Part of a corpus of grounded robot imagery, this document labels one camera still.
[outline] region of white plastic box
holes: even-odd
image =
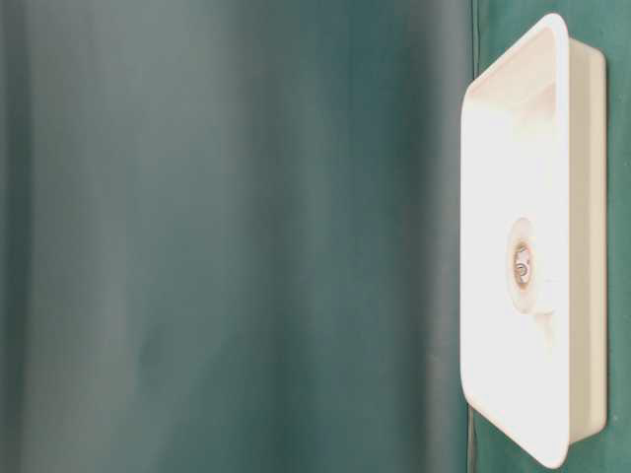
[[[543,465],[606,419],[603,55],[541,19],[467,89],[460,373]]]

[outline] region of mounting hole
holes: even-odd
[[[532,252],[525,242],[520,242],[513,253],[513,275],[521,290],[525,290],[532,277]]]

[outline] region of curtain fold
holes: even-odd
[[[7,471],[465,469],[468,1],[0,13]]]

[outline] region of dark green fabric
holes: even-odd
[[[608,419],[604,431],[570,447],[559,471],[631,471],[631,2],[628,0],[477,0],[480,72],[544,14],[555,11],[570,35],[607,60]],[[549,471],[475,416],[479,473]]]
[[[6,471],[462,472],[468,0],[3,0]]]

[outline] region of green curtain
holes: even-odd
[[[0,16],[6,471],[464,471],[468,0]]]
[[[627,0],[474,0],[474,62],[479,72],[548,12],[570,35],[599,48],[607,61],[608,415],[595,437],[570,447],[559,471],[631,471],[631,2]],[[484,418],[474,418],[470,460],[482,473],[549,471]]]

